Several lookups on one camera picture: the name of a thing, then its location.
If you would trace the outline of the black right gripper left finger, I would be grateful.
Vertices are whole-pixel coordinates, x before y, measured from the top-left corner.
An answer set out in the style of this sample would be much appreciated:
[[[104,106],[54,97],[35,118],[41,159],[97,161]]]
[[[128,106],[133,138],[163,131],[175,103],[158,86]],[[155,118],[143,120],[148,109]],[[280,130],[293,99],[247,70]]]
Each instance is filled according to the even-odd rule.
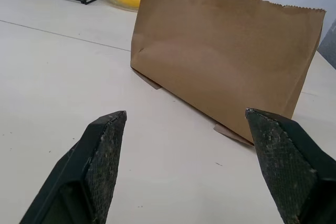
[[[21,223],[106,223],[126,111],[99,117],[55,164]]]

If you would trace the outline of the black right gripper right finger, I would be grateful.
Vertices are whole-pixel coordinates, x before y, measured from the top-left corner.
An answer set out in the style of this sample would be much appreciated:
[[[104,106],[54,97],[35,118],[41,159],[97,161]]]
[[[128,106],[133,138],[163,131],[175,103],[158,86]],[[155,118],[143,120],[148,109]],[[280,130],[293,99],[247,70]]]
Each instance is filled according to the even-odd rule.
[[[335,160],[295,121],[248,108],[259,166],[284,223],[335,223]]]

